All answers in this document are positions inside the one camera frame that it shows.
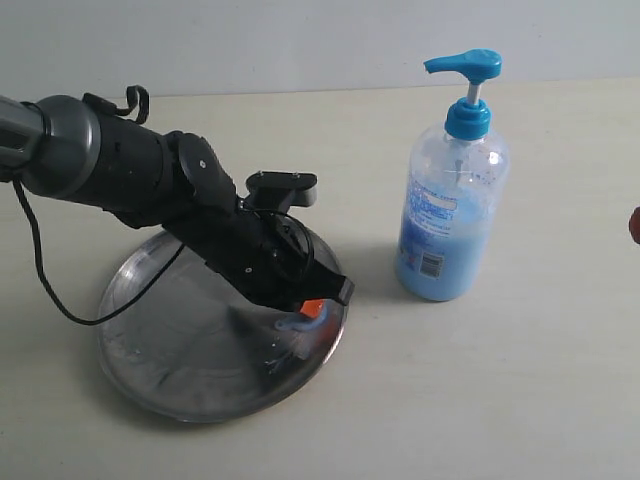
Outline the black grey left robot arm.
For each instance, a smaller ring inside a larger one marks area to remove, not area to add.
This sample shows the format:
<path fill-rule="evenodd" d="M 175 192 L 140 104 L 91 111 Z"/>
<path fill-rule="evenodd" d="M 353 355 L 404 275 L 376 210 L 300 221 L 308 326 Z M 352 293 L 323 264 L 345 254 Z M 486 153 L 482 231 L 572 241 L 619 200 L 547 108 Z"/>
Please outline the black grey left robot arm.
<path fill-rule="evenodd" d="M 1 101 L 1 179 L 28 194 L 100 208 L 130 228 L 160 226 L 253 304 L 285 312 L 347 305 L 354 285 L 317 257 L 289 211 L 315 200 L 312 173 L 262 171 L 240 196 L 207 140 L 145 123 L 148 92 L 127 106 L 93 94 Z"/>

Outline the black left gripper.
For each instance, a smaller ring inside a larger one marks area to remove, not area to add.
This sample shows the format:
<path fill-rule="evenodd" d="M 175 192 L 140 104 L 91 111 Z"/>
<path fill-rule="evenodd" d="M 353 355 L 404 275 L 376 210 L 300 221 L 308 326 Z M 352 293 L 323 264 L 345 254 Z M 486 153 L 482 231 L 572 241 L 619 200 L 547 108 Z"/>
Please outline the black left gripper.
<path fill-rule="evenodd" d="M 318 256 L 319 240 L 286 212 L 235 199 L 229 213 L 194 204 L 162 227 L 251 303 L 318 318 L 349 304 L 355 285 Z"/>

